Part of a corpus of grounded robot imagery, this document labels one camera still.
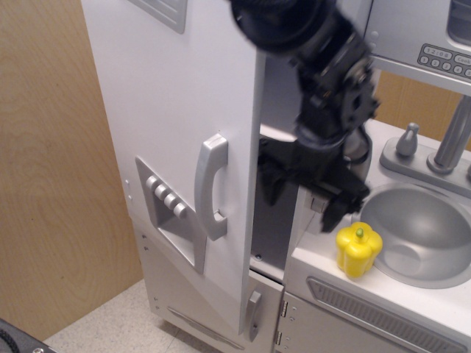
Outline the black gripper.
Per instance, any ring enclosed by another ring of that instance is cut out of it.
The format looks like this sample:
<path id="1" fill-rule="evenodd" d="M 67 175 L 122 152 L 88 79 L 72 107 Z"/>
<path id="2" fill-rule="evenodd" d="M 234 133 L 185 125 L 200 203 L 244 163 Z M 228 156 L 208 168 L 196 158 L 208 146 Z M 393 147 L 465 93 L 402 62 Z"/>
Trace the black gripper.
<path id="1" fill-rule="evenodd" d="M 258 147 L 258 171 L 261 174 L 263 197 L 266 202 L 270 206 L 275 205 L 287 183 L 313 192 L 322 180 L 327 165 L 340 153 L 338 149 L 316 151 L 298 141 L 261 138 Z M 348 193 L 322 193 L 322 198 L 327 203 L 322 213 L 322 232 L 332 232 L 345 215 L 358 212 L 363 204 L 362 197 Z"/>

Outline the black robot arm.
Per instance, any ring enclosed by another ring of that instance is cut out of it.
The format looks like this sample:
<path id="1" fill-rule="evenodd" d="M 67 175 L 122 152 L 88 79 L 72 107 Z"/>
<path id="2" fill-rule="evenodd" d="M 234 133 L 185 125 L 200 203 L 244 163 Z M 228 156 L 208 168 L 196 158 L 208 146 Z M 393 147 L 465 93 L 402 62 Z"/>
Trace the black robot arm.
<path id="1" fill-rule="evenodd" d="M 301 92 L 295 140 L 259 142 L 265 200 L 276 204 L 287 182 L 324 196 L 322 231 L 330 232 L 369 195 L 364 124 L 379 105 L 369 47 L 333 1 L 233 1 L 231 10 L 252 44 L 288 59 Z"/>

